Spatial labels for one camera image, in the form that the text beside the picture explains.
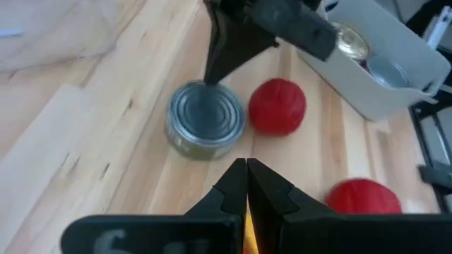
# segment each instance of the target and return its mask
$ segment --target jar lid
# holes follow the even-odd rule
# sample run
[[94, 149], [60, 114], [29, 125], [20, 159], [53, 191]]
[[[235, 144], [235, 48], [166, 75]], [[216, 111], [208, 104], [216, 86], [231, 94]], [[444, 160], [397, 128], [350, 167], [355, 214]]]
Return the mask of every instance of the jar lid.
[[203, 81], [187, 83], [174, 93], [168, 118], [182, 137], [203, 146], [232, 143], [245, 126], [242, 106], [232, 91]]
[[362, 61], [369, 55], [370, 49], [358, 32], [342, 23], [331, 23], [338, 30], [338, 48], [350, 58]]

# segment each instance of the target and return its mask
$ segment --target robotic arm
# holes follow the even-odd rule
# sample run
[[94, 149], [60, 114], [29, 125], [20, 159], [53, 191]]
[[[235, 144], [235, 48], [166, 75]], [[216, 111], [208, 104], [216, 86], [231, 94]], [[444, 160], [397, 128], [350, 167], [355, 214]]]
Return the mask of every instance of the robotic arm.
[[335, 48], [335, 28], [315, 10], [321, 0], [205, 0], [212, 21], [204, 82], [216, 85], [280, 37], [325, 61]]

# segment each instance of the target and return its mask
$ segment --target gold jar lid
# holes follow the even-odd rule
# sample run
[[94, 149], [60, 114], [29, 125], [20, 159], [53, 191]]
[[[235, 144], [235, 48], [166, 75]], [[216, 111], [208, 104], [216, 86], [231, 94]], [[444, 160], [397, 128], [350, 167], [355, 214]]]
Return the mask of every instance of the gold jar lid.
[[369, 56], [370, 48], [358, 32], [342, 23], [331, 23], [338, 30], [338, 48], [355, 61], [363, 61]]

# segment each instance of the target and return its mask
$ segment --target tin can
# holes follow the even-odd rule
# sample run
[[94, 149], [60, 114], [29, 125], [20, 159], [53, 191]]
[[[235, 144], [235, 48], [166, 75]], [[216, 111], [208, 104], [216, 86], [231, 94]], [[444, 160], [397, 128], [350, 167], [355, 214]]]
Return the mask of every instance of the tin can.
[[331, 23], [338, 30], [338, 48], [351, 59], [360, 62], [370, 53], [370, 48], [364, 38], [355, 30], [342, 23]]
[[370, 75], [378, 83], [386, 87], [409, 87], [407, 73], [396, 62], [379, 55], [373, 55], [366, 61], [366, 67]]
[[234, 93], [222, 85], [193, 81], [169, 101], [165, 133], [169, 143], [192, 159], [225, 155], [243, 133], [244, 111]]

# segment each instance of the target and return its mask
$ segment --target red ball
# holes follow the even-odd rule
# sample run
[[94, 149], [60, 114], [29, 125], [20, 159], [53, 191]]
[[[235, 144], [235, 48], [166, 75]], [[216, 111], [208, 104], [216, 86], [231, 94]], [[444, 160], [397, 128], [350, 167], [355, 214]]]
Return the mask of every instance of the red ball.
[[328, 194], [325, 203], [342, 214], [401, 214], [397, 196], [380, 183], [351, 179], [339, 183]]
[[306, 113], [306, 97], [297, 84], [275, 78], [254, 91], [248, 112], [258, 131], [269, 135], [287, 135], [302, 122]]

